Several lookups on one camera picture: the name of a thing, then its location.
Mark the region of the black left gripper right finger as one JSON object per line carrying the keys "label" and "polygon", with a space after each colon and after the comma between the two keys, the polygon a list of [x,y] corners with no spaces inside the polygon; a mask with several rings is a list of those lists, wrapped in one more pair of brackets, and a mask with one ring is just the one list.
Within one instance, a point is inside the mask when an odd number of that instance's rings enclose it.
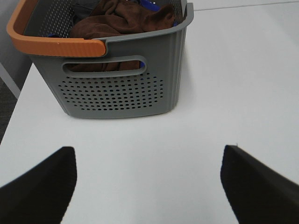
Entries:
{"label": "black left gripper right finger", "polygon": [[297,224],[299,186],[239,148],[224,148],[220,179],[240,224]]}

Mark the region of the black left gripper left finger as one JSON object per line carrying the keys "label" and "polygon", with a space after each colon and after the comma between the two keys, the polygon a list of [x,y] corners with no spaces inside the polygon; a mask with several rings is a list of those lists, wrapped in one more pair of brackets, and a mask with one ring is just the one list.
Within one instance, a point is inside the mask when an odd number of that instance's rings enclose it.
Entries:
{"label": "black left gripper left finger", "polygon": [[2,224],[59,224],[77,183],[73,147],[62,147],[0,188]]}

